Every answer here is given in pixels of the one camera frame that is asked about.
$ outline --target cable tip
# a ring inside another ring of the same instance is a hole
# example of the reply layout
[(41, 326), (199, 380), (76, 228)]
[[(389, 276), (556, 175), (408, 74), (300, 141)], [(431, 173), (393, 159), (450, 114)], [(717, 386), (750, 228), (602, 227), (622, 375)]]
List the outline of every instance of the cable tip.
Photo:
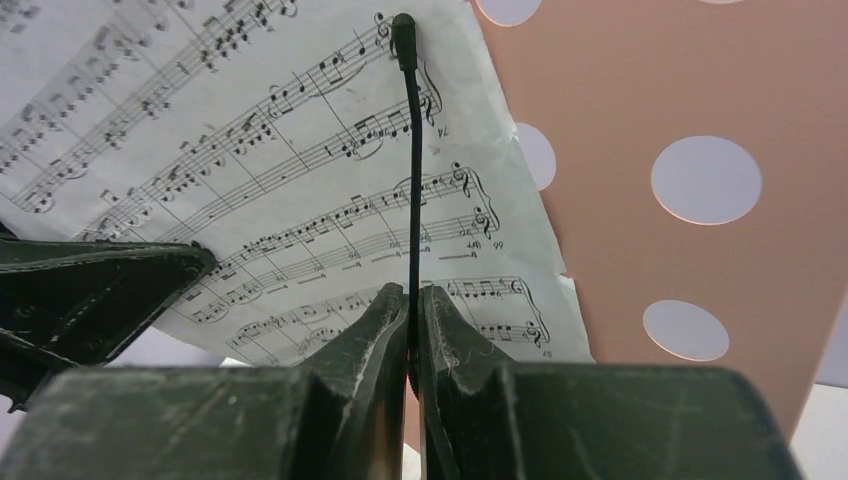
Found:
[(418, 51), (415, 44), (415, 19), (401, 13), (392, 20), (392, 40), (395, 44), (398, 64), (403, 72), (418, 68)]

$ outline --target black cable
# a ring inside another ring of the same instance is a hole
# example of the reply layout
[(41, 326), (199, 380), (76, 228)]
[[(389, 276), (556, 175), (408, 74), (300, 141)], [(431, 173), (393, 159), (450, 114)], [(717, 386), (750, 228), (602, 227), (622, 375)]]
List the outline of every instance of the black cable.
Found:
[(421, 150), (424, 134), (421, 122), (421, 101), (418, 98), (418, 52), (415, 43), (415, 20), (406, 13), (397, 15), (392, 21), (392, 42), (400, 70), (406, 83), (406, 98), (409, 101), (409, 116), (412, 129), (412, 173), (410, 184), (409, 212), (409, 329), (407, 350), (409, 351), (409, 384), (418, 398), (418, 282), (420, 276), (421, 243)]

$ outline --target white polka dot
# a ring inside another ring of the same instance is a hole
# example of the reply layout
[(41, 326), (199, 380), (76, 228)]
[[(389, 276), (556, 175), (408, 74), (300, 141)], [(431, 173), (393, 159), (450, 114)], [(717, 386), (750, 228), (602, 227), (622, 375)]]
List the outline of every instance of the white polka dot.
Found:
[(730, 348), (730, 337), (710, 312), (691, 303), (662, 300), (642, 316), (645, 331), (667, 352), (696, 362), (721, 358)]
[(502, 27), (514, 27), (526, 22), (541, 3), (542, 0), (477, 0), (483, 15)]
[(556, 175), (556, 155), (548, 139), (538, 129), (526, 123), (516, 124), (518, 142), (530, 167), (530, 174), (539, 191), (547, 188)]
[(689, 137), (657, 157), (651, 185), (660, 204), (691, 223), (720, 225), (754, 208), (763, 179), (744, 148), (713, 136)]

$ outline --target sheet music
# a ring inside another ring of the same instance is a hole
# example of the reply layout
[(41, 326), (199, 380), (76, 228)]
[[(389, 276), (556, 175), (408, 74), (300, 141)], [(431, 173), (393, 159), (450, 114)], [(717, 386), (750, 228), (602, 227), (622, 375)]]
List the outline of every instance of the sheet music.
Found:
[(467, 4), (87, 2), (0, 3), (0, 215), (17, 234), (198, 242), (219, 265), (156, 326), (254, 365), (301, 361), (407, 277), (411, 113), (390, 28), (405, 11), (422, 283), (514, 358), (591, 361)]

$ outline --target white paper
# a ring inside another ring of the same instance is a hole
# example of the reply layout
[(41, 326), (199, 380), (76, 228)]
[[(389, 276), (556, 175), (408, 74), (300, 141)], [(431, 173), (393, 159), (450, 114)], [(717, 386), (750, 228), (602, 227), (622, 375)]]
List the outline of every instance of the white paper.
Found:
[(405, 11), (425, 119), (423, 283), (516, 359), (591, 361), (467, 4), (88, 3), (39, 3), (0, 34), (13, 231), (196, 241), (219, 267), (156, 326), (255, 365), (301, 361), (407, 279), (410, 114), (390, 44)]

